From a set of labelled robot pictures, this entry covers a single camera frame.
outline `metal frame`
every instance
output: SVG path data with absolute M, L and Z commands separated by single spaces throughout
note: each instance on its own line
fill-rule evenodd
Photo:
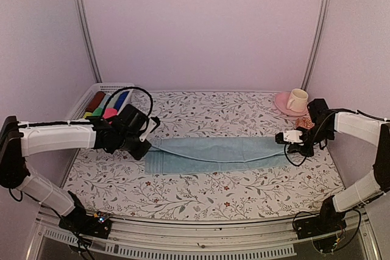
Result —
M 324 31 L 324 24 L 328 12 L 329 2 L 330 0 L 321 0 L 321 6 L 320 6 L 319 16 L 317 20 L 316 33 L 314 35 L 313 45 L 310 50 L 310 56 L 309 56 L 308 64 L 305 71 L 305 76 L 303 78 L 303 82 L 301 86 L 301 89 L 305 91 L 308 89 L 311 76 L 313 75 L 313 69 L 316 63 L 319 45 L 321 43 L 322 32 Z
M 96 82 L 102 82 L 102 77 L 96 61 L 95 52 L 92 45 L 90 30 L 88 28 L 87 16 L 85 14 L 85 7 L 83 0 L 74 0 L 76 3 L 77 14 L 79 16 L 80 26 L 84 38 L 85 47 L 87 49 L 88 58 L 90 59 L 91 69 Z
M 360 234 L 366 256 L 370 260 L 380 260 L 381 257 L 367 214 L 364 209 L 360 211 L 363 215 Z M 121 219 L 116 216 L 111 219 L 113 226 L 109 239 L 85 237 L 93 239 L 90 250 L 131 259 L 149 259 L 146 256 L 147 253 L 162 255 L 161 259 L 164 259 L 165 255 L 167 260 L 167 255 L 176 255 L 176 257 L 170 256 L 171 259 L 180 259 L 182 255 L 193 255 L 190 256 L 190 259 L 195 259 L 195 256 L 198 256 L 197 259 L 203 259 L 202 256 L 206 259 L 205 255 L 214 255 L 214 259 L 218 260 L 230 259 L 228 255 L 232 258 L 231 255 L 235 254 L 242 255 L 242 259 L 245 259 L 245 255 L 249 255 L 248 259 L 250 259 L 254 253 L 280 251 L 288 247 L 292 247 L 290 252 L 295 253 L 294 244 L 324 237 L 298 240 L 292 229 L 292 217 L 258 222 L 244 220 L 237 223 L 171 223 L 153 219 Z M 29 247 L 27 260 L 37 259 L 45 236 L 74 245 L 74 236 L 70 232 L 58 228 L 58 222 L 58 218 L 50 209 L 41 209 L 35 223 L 35 234 Z M 348 213 L 346 222 L 347 230 L 354 230 L 358 225 L 358 216 L 355 213 Z

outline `towel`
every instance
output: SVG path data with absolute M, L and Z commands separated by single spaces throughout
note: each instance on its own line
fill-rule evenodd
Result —
M 273 137 L 155 139 L 145 156 L 147 174 L 194 174 L 286 166 Z

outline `pink saucer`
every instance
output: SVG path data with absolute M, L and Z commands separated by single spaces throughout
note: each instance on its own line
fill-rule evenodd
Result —
M 309 113 L 307 108 L 305 111 L 300 112 L 300 113 L 287 109 L 286 105 L 287 105 L 287 101 L 288 101 L 289 96 L 290 96 L 290 93 L 287 91 L 285 91 L 284 93 L 278 93 L 275 96 L 275 106 L 277 107 L 277 109 L 279 111 L 281 111 L 283 114 L 286 114 L 287 116 L 292 116 L 292 117 L 301 117 L 301 116 L 305 116 Z

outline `cable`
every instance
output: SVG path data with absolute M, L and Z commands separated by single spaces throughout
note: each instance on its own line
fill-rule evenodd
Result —
M 342 247 L 336 248 L 333 252 L 340 251 L 340 250 L 344 249 L 346 246 L 348 246 L 353 241 L 353 239 L 356 237 L 356 235 L 359 232 L 360 224 L 361 224 L 361 212 L 358 211 L 357 209 L 352 209 L 352 210 L 359 214 L 358 227 L 356 228 L 355 232 L 353 233 L 352 237 L 348 240 L 348 242 L 346 242 Z
M 3 134 L 0 140 L 0 149 L 2 148 L 2 145 L 5 143 L 5 140 L 7 139 L 8 134 L 10 134 L 12 131 L 17 130 L 17 128 L 9 129 L 7 132 Z
M 220 163 L 223 163 L 223 164 L 250 163 L 250 162 L 253 162 L 253 161 L 263 160 L 263 159 L 266 159 L 266 158 L 271 158 L 273 156 L 277 156 L 277 155 L 283 154 L 282 152 L 276 152 L 276 153 L 272 153 L 270 155 L 261 156 L 259 158 L 251 158 L 251 159 L 248 159 L 248 160 L 223 161 L 223 160 L 208 160 L 208 159 L 205 159 L 205 158 L 196 158 L 196 157 L 193 157 L 193 156 L 190 156 L 190 155 L 185 155 L 185 154 L 182 154 L 182 153 L 178 153 L 178 152 L 175 152 L 175 151 L 172 151 L 172 150 L 169 150 L 169 149 L 164 149 L 164 148 L 159 147 L 159 146 L 153 146 L 153 147 L 155 149 L 161 150 L 162 152 L 170 153 L 171 155 L 179 156 L 179 157 L 182 157 L 182 158 L 187 158 L 187 159 L 194 160 L 194 161 L 204 161 L 204 162 L 207 162 L 207 163 L 217 163 L 217 164 L 220 164 Z
M 361 114 L 361 115 L 363 115 L 365 117 L 374 119 L 374 120 L 385 121 L 385 122 L 387 121 L 387 118 L 379 118 L 379 117 L 371 116 L 371 115 L 366 114 L 365 112 L 362 112 L 360 110 L 356 110 L 356 113 Z
M 340 236 L 338 236 L 338 240 L 340 241 L 340 240 L 341 240 L 341 237 L 344 235 L 344 233 L 345 233 L 346 231 L 345 231 L 345 229 L 344 229 L 341 225 L 339 225 L 339 227 L 340 227 L 340 230 L 341 230 L 341 234 L 340 234 Z
M 290 164 L 292 164 L 294 167 L 299 167 L 299 166 L 301 166 L 301 165 L 305 162 L 305 160 L 307 159 L 307 156 L 305 156 L 305 157 L 303 158 L 303 160 L 302 160 L 299 164 L 296 164 L 296 163 L 294 163 L 293 161 L 291 161 L 291 160 L 289 159 L 289 157 L 288 157 L 288 155 L 287 155 L 286 149 L 287 149 L 287 144 L 285 144 L 285 148 L 283 149 L 283 150 L 284 150 L 284 153 L 285 153 L 285 157 L 286 157 L 286 159 L 288 160 L 288 162 L 289 162 Z
M 315 213 L 310 213 L 309 211 L 299 211 L 299 212 L 294 216 L 294 218 L 292 219 L 292 229 L 293 229 L 294 231 L 297 231 L 297 230 L 295 229 L 294 222 L 295 222 L 295 220 L 297 219 L 297 216 L 298 216 L 299 214 L 302 214 L 302 213 L 307 213 L 307 214 L 310 214 L 310 215 L 312 215 L 312 216 L 317 216 L 317 214 L 315 214 Z
M 52 209 L 52 208 L 50 208 L 50 209 L 53 210 L 53 212 L 59 217 L 59 219 L 62 220 L 63 223 L 65 223 L 65 224 L 68 226 L 70 232 L 77 238 L 77 244 L 78 244 L 79 248 L 80 248 L 80 244 L 81 244 L 81 245 L 83 246 L 84 250 L 86 251 L 86 253 L 89 255 L 89 257 L 90 257 L 92 260 L 95 260 L 95 258 L 94 258 L 94 256 L 92 255 L 91 251 L 88 249 L 87 245 L 85 244 L 83 238 L 80 237 L 80 234 L 79 234 L 79 233 L 76 233 L 76 232 L 74 232 L 74 231 L 72 231 L 72 228 L 66 223 L 65 220 L 63 220 L 63 217 L 62 217 L 56 210 L 54 210 L 54 209 Z M 80 253 L 80 255 L 83 257 L 83 259 L 88 260 L 88 259 L 83 255 L 83 252 Z
M 19 125 L 18 128 L 28 128 L 28 127 L 42 127 L 42 126 L 55 126 L 55 125 L 91 125 L 91 122 L 84 121 L 54 121 L 54 122 L 37 122 L 29 123 L 24 125 Z
M 9 189 L 9 193 L 12 197 L 12 199 L 14 199 L 15 201 L 17 202 L 21 202 L 23 200 L 23 192 L 20 191 L 20 199 L 17 199 L 11 192 L 11 189 Z M 35 199 L 34 197 L 32 197 L 31 195 L 29 194 L 26 194 L 28 197 L 30 197 L 32 200 L 35 200 L 36 202 L 39 202 L 37 199 Z M 82 237 L 80 237 L 80 233 L 76 233 L 74 231 L 72 231 L 72 228 L 67 224 L 67 222 L 65 220 L 63 220 L 63 217 L 56 211 L 54 210 L 53 208 L 49 207 L 51 210 L 53 210 L 53 212 L 59 217 L 60 220 L 62 220 L 67 226 L 68 226 L 68 229 L 69 231 L 77 238 L 77 244 L 79 246 L 79 249 L 81 250 L 80 248 L 80 244 L 83 246 L 84 250 L 87 252 L 87 254 L 90 256 L 91 260 L 95 260 L 95 258 L 93 257 L 91 251 L 89 251 L 87 245 L 85 244 L 84 240 Z M 83 257 L 84 260 L 88 260 L 84 255 L 83 255 L 83 252 L 80 253 L 81 257 Z
M 16 201 L 16 202 L 22 202 L 22 200 L 23 200 L 23 192 L 22 192 L 22 191 L 19 191 L 19 192 L 20 192 L 20 198 L 19 198 L 19 199 L 17 199 L 17 198 L 12 194 L 11 188 L 8 188 L 8 191 L 9 191 L 9 193 L 10 193 L 12 199 L 14 199 L 14 201 Z
M 315 133 L 314 136 L 313 136 L 313 139 L 312 139 L 311 142 L 310 142 L 310 145 L 311 145 L 311 146 L 314 145 L 314 141 L 316 140 L 316 137 L 317 137 L 319 131 L 321 130 L 321 128 L 324 126 L 325 122 L 326 122 L 331 116 L 333 116 L 334 114 L 339 113 L 339 112 L 341 112 L 341 111 L 343 111 L 343 110 L 333 111 L 333 112 L 331 112 L 328 116 L 325 117 L 325 119 L 322 121 L 322 123 L 321 123 L 320 126 L 318 127 L 316 133 Z M 299 164 L 296 164 L 296 163 L 292 162 L 292 161 L 288 158 L 286 148 L 287 148 L 287 144 L 285 144 L 285 148 L 284 148 L 285 157 L 286 157 L 286 159 L 288 160 L 288 162 L 289 162 L 290 164 L 292 164 L 294 167 L 299 167 L 299 166 L 301 166 L 301 165 L 306 161 L 306 159 L 308 158 L 308 156 L 305 155 L 304 158 L 303 158 L 303 160 L 302 160 Z
M 145 93 L 148 97 L 149 97 L 149 100 L 151 101 L 151 105 L 150 105 L 150 108 L 149 108 L 149 112 L 147 113 L 147 116 L 149 117 L 152 113 L 152 110 L 153 110 L 153 98 L 152 98 L 152 95 L 149 94 L 148 91 L 144 90 L 143 88 L 140 88 L 138 86 L 125 86 L 124 88 L 120 88 L 118 90 L 116 90 L 108 99 L 107 101 L 105 102 L 104 104 L 104 107 L 103 107 L 103 110 L 102 110 L 102 113 L 100 115 L 100 118 L 103 117 L 104 115 L 104 112 L 105 112 L 105 109 L 107 108 L 108 104 L 111 102 L 111 100 L 117 95 L 119 94 L 121 91 L 125 91 L 125 90 L 138 90 L 138 91 L 142 91 L 143 93 Z

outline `white mug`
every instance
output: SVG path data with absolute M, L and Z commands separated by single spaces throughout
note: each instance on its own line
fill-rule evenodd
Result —
M 288 97 L 286 108 L 294 112 L 303 112 L 307 107 L 308 93 L 300 88 L 294 88 Z

